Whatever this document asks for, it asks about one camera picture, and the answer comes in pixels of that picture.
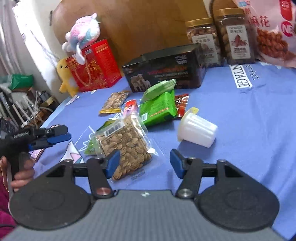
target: jar label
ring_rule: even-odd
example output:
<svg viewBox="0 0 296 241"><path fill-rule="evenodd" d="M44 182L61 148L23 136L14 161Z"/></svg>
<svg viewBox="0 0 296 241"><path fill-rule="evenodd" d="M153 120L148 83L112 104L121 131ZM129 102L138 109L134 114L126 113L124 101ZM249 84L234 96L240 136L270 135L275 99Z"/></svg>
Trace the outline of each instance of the jar label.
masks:
<svg viewBox="0 0 296 241"><path fill-rule="evenodd" d="M251 58L248 34L245 25L226 26L233 59Z"/></svg>
<svg viewBox="0 0 296 241"><path fill-rule="evenodd" d="M192 39L192 43L194 44L200 43L202 45L202 49L205 54L206 64L211 64L211 63L220 64L212 34L197 35L197 36L191 37L191 39Z"/></svg>

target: curtain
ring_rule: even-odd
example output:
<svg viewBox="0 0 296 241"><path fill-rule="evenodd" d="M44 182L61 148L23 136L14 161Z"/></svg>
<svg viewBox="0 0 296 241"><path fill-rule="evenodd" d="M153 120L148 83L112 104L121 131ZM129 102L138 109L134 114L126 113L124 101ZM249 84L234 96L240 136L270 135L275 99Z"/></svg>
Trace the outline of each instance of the curtain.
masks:
<svg viewBox="0 0 296 241"><path fill-rule="evenodd" d="M12 27L14 6L12 0L0 0L0 76L21 73Z"/></svg>

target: red gift box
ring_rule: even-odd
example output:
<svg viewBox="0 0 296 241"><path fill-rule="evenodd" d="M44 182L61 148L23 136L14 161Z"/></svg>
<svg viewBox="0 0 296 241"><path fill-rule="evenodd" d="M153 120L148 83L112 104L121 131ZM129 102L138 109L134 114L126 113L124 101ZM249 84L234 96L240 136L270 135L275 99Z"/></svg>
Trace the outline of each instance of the red gift box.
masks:
<svg viewBox="0 0 296 241"><path fill-rule="evenodd" d="M106 39L81 50L85 64L80 65L72 56L66 59L79 91L109 88L117 83L121 74Z"/></svg>

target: finger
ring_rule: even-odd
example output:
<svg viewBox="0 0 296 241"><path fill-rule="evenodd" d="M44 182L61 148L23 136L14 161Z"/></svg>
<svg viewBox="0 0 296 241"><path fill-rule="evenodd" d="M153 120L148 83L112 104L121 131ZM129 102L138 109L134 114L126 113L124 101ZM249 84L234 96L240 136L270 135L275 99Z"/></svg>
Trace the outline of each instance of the finger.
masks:
<svg viewBox="0 0 296 241"><path fill-rule="evenodd" d="M8 189L8 184L7 184L7 159L6 159L5 156L1 157L0 168L1 168L1 172L2 172L3 185L5 186L6 189Z"/></svg>
<svg viewBox="0 0 296 241"><path fill-rule="evenodd" d="M35 174L35 170L31 168L30 170L23 170L15 174L15 180L24 180L32 178Z"/></svg>
<svg viewBox="0 0 296 241"><path fill-rule="evenodd" d="M21 188L24 185L28 184L32 180L33 180L33 178L29 178L29 179L26 179L26 180L14 180L14 181L11 182L11 187L12 188Z"/></svg>
<svg viewBox="0 0 296 241"><path fill-rule="evenodd" d="M24 163L24 169L29 170L29 169L33 168L34 164L35 163L32 159L26 160Z"/></svg>

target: stuffed toy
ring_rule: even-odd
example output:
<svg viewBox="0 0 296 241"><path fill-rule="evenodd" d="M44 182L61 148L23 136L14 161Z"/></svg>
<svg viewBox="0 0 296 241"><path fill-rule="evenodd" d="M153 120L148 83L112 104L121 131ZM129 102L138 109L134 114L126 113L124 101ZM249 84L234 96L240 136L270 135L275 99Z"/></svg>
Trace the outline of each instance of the stuffed toy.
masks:
<svg viewBox="0 0 296 241"><path fill-rule="evenodd" d="M66 33L67 42L63 43L62 49L65 52L76 52L76 61L84 65L85 58L81 54L81 50L94 43L100 36L101 30L98 21L96 20L97 14L86 16L78 19L71 31Z"/></svg>
<svg viewBox="0 0 296 241"><path fill-rule="evenodd" d="M68 92L71 97L74 97L78 93L79 88L72 76L65 58L61 59L57 63L57 72L63 82L59 91L61 93Z"/></svg>

